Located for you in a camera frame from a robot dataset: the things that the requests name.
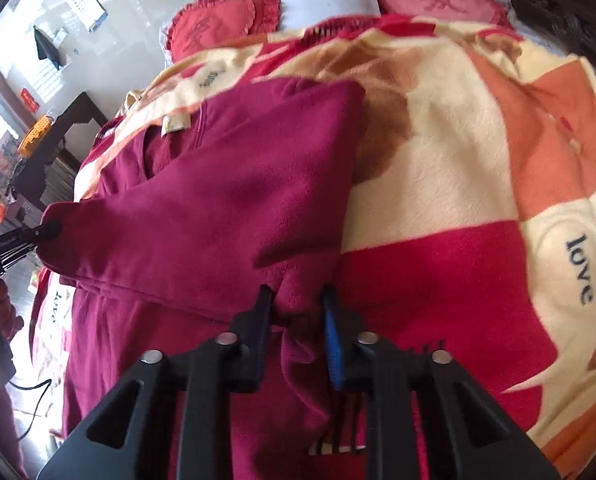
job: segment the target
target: maroon fleece garment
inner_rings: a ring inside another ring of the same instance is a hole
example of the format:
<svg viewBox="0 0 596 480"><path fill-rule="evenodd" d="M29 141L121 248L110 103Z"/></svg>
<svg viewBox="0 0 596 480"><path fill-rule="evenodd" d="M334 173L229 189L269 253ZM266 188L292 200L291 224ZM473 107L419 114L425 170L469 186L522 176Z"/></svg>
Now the maroon fleece garment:
<svg viewBox="0 0 596 480"><path fill-rule="evenodd" d="M339 258L363 96L296 78L229 90L188 130L137 136L98 198L49 206L62 232L38 254L79 288L67 432L145 350L196 348L265 283L277 327L260 393L233 396L235 476L301 478L329 420L318 297Z"/></svg>

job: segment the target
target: clothing label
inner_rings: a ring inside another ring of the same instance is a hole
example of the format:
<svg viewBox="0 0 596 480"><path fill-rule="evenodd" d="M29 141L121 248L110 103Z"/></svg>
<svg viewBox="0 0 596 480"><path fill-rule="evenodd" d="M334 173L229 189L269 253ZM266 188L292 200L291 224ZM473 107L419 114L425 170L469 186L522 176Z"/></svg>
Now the clothing label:
<svg viewBox="0 0 596 480"><path fill-rule="evenodd" d="M161 136L191 127L191 114L167 115L162 120Z"/></svg>

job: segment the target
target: person's hand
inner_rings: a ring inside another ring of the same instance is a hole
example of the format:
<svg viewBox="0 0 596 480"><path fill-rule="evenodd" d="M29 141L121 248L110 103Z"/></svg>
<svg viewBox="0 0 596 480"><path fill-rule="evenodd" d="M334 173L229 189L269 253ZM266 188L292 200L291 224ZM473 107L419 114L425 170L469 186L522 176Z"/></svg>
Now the person's hand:
<svg viewBox="0 0 596 480"><path fill-rule="evenodd" d="M7 284L0 280L0 332L2 336L11 341L24 325L25 322L20 316L16 316L16 308L9 301Z"/></svg>

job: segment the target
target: black cloth hanging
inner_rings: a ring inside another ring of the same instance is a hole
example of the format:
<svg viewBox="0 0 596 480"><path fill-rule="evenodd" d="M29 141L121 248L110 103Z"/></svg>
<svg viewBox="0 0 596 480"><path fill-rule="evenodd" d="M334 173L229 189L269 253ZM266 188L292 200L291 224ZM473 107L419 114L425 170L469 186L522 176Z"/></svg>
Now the black cloth hanging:
<svg viewBox="0 0 596 480"><path fill-rule="evenodd" d="M34 37L36 38L38 59L48 59L54 64L56 70L60 70L62 64L60 63L60 53L58 52L58 49L54 47L54 44L36 26L34 26Z"/></svg>

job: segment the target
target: orange blanket pattern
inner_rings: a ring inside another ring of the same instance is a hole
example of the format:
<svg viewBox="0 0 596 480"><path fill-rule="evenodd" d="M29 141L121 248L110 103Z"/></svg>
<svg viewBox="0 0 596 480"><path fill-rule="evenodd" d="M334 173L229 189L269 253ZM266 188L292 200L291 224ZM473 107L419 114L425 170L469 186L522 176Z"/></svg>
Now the orange blanket pattern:
<svg viewBox="0 0 596 480"><path fill-rule="evenodd" d="M366 89L336 283L402 348L441 342L562 476L596 451L596 78L503 28L334 20L195 54L132 93L76 199L148 124L280 76Z"/></svg>

